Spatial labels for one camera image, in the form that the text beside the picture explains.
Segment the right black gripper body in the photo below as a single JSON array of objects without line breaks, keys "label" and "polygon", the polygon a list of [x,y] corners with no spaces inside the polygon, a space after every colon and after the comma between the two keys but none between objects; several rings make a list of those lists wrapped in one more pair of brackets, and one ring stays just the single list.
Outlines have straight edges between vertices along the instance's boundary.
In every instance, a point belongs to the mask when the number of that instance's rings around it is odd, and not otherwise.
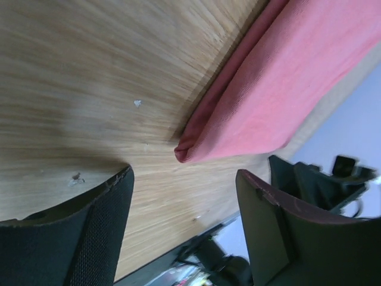
[{"label": "right black gripper body", "polygon": [[357,203],[359,217],[363,211],[360,196],[368,190],[368,183],[376,178],[376,170],[358,164],[351,176],[339,178],[326,174],[315,164],[301,161],[292,164],[281,157],[268,158],[271,171],[271,185],[300,200],[323,210],[341,215],[343,208],[351,202]]}]

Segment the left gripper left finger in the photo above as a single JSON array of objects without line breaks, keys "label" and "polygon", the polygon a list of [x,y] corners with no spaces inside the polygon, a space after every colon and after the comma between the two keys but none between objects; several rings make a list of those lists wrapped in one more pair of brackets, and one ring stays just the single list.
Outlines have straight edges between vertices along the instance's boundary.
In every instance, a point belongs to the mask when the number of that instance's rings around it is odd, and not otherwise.
[{"label": "left gripper left finger", "polygon": [[135,176],[104,183],[22,220],[1,222],[1,285],[113,285]]}]

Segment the pink t shirt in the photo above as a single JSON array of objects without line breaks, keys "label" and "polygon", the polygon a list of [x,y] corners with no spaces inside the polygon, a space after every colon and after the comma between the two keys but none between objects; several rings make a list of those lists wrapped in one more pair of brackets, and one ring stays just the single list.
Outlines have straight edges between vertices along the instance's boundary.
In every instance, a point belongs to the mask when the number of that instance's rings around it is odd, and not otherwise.
[{"label": "pink t shirt", "polygon": [[270,1],[188,121],[177,160],[284,147],[379,41],[379,1]]}]

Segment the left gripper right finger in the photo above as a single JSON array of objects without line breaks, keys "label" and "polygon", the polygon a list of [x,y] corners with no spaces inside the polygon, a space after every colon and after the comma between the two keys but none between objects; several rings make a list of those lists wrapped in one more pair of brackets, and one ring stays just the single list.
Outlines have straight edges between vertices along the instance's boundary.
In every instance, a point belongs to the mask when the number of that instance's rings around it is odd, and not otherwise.
[{"label": "left gripper right finger", "polygon": [[236,190],[255,285],[379,285],[380,219],[333,214],[247,170]]}]

